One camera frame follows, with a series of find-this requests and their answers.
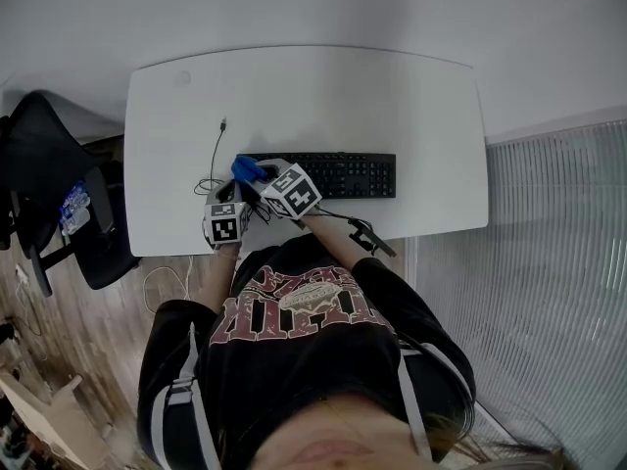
white wall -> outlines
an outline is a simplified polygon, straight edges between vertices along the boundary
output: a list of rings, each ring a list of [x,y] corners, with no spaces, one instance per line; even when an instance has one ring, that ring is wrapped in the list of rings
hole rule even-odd
[[[0,0],[5,111],[43,88],[123,122],[130,73],[237,47],[350,44],[472,65],[486,134],[627,105],[627,0]]]

sleeve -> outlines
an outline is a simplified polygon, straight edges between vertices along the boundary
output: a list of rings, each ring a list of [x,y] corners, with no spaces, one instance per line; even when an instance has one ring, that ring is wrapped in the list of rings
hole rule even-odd
[[[194,322],[196,344],[207,341],[217,315],[204,305],[172,300],[159,306],[141,364],[137,432],[139,441],[155,457],[150,442],[150,419],[155,396],[178,377],[189,354],[189,326]]]
[[[376,258],[360,260],[352,274],[365,296],[402,339],[410,344],[430,344],[453,363],[474,400],[476,387],[470,362],[416,291]]]

white desk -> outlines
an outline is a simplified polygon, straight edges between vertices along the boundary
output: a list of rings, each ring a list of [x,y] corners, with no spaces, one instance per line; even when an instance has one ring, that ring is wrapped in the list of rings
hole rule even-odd
[[[483,126],[473,71],[423,58],[345,47],[268,47],[196,56],[136,71],[124,141],[130,246],[137,256],[209,253],[201,231],[209,174],[237,153],[397,155],[397,198],[332,200],[384,239],[478,228],[488,222]],[[300,234],[258,218],[244,250]]]

wooden floor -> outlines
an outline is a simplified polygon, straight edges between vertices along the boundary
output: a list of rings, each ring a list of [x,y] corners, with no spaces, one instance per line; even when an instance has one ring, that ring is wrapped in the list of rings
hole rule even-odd
[[[76,396],[87,415],[97,427],[107,423],[114,427],[108,438],[112,456],[106,468],[156,468],[137,446],[135,436],[139,370],[153,320],[144,307],[142,284],[153,268],[162,265],[171,266],[184,280],[189,258],[145,258],[119,282],[92,291],[71,257],[48,270],[54,294],[44,299],[15,235],[12,240],[11,250],[0,252],[0,317],[18,316],[42,336],[34,336],[19,321],[22,338],[18,344],[0,346],[0,362],[11,368],[21,355],[22,381],[44,401],[71,377],[81,375]],[[60,243],[55,238],[51,247]],[[392,244],[399,256],[391,268],[402,275],[404,242]],[[24,290],[18,290],[17,263],[30,277]],[[189,283],[192,299],[201,289],[208,266],[209,257],[194,257]],[[183,297],[178,282],[165,270],[152,275],[146,287],[152,308]]]

chair armrest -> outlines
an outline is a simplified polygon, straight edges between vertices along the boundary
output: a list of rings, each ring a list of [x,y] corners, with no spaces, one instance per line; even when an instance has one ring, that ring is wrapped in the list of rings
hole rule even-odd
[[[100,168],[94,167],[85,174],[85,185],[100,231],[109,233],[114,227],[114,213],[109,202],[107,182]]]

